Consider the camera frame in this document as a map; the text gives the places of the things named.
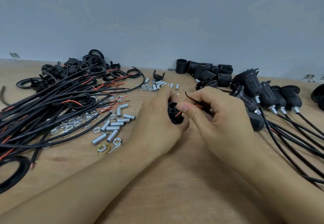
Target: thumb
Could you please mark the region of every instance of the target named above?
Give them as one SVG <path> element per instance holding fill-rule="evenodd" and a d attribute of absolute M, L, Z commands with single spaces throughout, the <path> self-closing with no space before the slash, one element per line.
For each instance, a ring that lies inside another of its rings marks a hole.
<path fill-rule="evenodd" d="M 186 114 L 196 124 L 200 132 L 212 126 L 204 112 L 194 104 L 181 102 L 177 104 L 176 108 Z"/>

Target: hand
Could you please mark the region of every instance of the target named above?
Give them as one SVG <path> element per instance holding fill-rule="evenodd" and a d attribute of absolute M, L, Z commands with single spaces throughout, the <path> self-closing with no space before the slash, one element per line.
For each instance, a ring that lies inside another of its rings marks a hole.
<path fill-rule="evenodd" d="M 167 153 L 189 127 L 184 116 L 181 124 L 173 124 L 168 115 L 168 102 L 178 102 L 173 89 L 164 85 L 155 98 L 144 101 L 136 117 L 130 141 L 151 149 L 157 156 Z"/>
<path fill-rule="evenodd" d="M 209 86 L 188 96 L 210 104 L 215 113 L 214 116 L 207 114 L 188 98 L 177 105 L 178 110 L 193 120 L 202 139 L 217 157 L 232 164 L 246 147 L 253 146 L 254 132 L 242 100 Z"/>

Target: wooden tabletop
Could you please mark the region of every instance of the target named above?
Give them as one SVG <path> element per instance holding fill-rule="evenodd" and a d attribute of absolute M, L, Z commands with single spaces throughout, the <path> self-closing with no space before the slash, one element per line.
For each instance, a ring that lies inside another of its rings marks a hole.
<path fill-rule="evenodd" d="M 0 84 L 6 85 L 7 102 L 13 103 L 35 93 L 33 90 L 19 89 L 15 87 L 15 83 L 24 78 L 37 77 L 41 73 L 41 66 L 45 63 L 49 62 L 0 62 Z M 142 69 L 142 71 L 145 77 L 152 79 L 153 69 Z M 185 97 L 184 91 L 194 91 L 195 80 L 188 74 L 180 75 L 168 70 L 165 70 L 165 73 L 165 81 L 180 85 L 178 91 L 180 100 Z M 324 130 L 321 122 L 323 111 L 310 99 L 315 84 L 269 77 L 259 77 L 259 79 L 261 81 L 270 79 L 273 85 L 279 86 L 298 85 L 301 88 L 299 95 L 303 101 L 301 112 L 318 128 Z M 132 88 L 141 81 L 141 78 L 128 79 L 125 87 Z M 129 107 L 123 111 L 137 115 L 142 100 L 155 95 L 154 92 L 132 91 L 129 94 Z M 266 115 L 269 120 L 298 134 L 298 131 L 284 120 L 269 112 L 266 112 Z M 290 113 L 290 116 L 295 121 L 306 125 L 297 115 Z M 125 142 L 135 122 L 122 128 L 119 137 Z M 284 160 L 266 130 L 257 134 L 260 143 L 273 157 Z M 96 146 L 91 144 L 91 140 L 95 137 L 96 134 L 89 132 L 78 140 L 42 151 L 35 168 L 13 188 L 0 194 L 0 214 L 99 160 Z M 317 157 L 292 145 L 311 163 L 324 171 L 324 164 Z M 30 158 L 31 153 L 32 151 L 27 152 L 26 155 Z M 318 178 L 299 159 L 289 154 L 310 176 Z M 0 182 L 8 178 L 16 168 L 15 163 L 3 166 L 0 169 Z M 196 126 L 191 122 L 189 129 L 174 148 L 130 182 L 96 223 L 152 224 L 155 222 L 259 224 L 283 223 L 283 220 L 252 186 L 208 151 Z"/>

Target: left hand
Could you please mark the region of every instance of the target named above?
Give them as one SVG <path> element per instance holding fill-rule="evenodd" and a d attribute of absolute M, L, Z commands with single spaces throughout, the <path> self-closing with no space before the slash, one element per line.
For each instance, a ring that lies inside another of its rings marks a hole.
<path fill-rule="evenodd" d="M 189 127 L 189 118 L 184 115 L 183 123 L 173 124 L 168 115 L 168 102 L 178 103 L 176 92 L 168 85 L 162 86 L 155 98 L 143 102 L 129 142 L 145 146 L 157 156 L 174 146 Z"/>

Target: wall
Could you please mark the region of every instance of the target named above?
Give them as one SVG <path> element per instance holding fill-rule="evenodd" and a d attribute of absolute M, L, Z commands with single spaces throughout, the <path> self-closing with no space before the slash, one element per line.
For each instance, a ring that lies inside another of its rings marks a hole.
<path fill-rule="evenodd" d="M 235 72 L 324 73 L 324 0 L 0 0 L 0 58 L 81 59 L 96 48 L 123 65 L 177 58 Z"/>

